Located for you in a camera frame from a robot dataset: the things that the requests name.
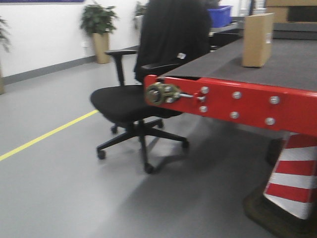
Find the red and white striped cone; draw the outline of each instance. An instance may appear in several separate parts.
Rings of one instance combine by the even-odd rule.
[[[306,220],[317,201],[317,138],[292,134],[264,190],[269,201]]]

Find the gray baseboard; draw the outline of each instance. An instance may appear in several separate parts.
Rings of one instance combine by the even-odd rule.
[[[94,61],[96,61],[96,56],[90,56],[90,57],[86,57],[86,58],[76,59],[76,60],[72,60],[72,61],[68,61],[68,62],[64,62],[64,63],[59,63],[59,64],[47,66],[44,68],[38,68],[35,70],[31,70],[31,71],[3,77],[3,83],[4,83],[4,85],[8,85],[11,83],[16,83],[16,82],[20,82],[20,81],[23,81],[26,79],[39,77],[39,76],[42,76],[45,74],[54,73],[54,72],[61,71],[64,69],[79,66],[79,65],[82,65],[85,63],[91,63]]]

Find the gray floor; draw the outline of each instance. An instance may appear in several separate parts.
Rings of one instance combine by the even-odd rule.
[[[130,84],[134,59],[124,60]],[[0,155],[92,111],[90,93],[116,84],[113,63],[90,63],[7,85]],[[189,114],[166,119],[190,150],[148,137],[158,172],[147,175],[136,138],[96,158],[110,126],[94,114],[0,161],[1,238],[273,237],[244,215],[242,200],[269,176],[264,155],[275,132]]]

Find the red metal plate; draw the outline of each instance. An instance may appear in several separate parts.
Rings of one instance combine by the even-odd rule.
[[[147,76],[145,88],[156,81],[155,75]],[[214,78],[190,80],[166,77],[164,83],[174,84],[192,95],[201,95],[200,89],[203,86],[208,87],[209,92],[203,103],[192,98],[180,98],[171,104],[163,103],[160,107],[261,128],[317,136],[317,92]],[[234,92],[240,92],[242,97],[234,99]],[[279,97],[280,102],[270,103],[272,96]],[[200,106],[207,106],[207,112],[200,112]],[[238,112],[239,117],[232,119],[231,112]],[[273,118],[275,123],[267,125],[267,118]]]

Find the chair backrest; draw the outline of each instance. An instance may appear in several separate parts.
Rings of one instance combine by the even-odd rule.
[[[179,59],[181,64],[210,51],[211,19],[205,0],[150,0],[135,65],[136,79],[143,83],[140,67]]]

